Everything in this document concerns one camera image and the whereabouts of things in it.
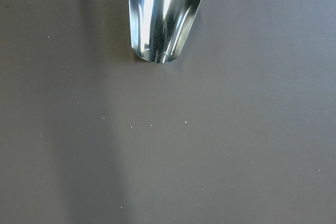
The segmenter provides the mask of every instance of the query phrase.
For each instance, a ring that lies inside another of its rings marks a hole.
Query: metal scoop
[[[129,0],[132,48],[165,63],[179,57],[201,0]]]

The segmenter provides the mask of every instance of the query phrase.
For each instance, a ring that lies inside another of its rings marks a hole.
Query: shiny metal object
[[[143,59],[179,57],[201,0],[129,0],[131,43]]]

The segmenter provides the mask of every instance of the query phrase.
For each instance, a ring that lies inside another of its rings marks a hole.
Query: gray surface
[[[336,0],[199,11],[155,65],[128,0],[0,0],[1,224],[335,223]]]

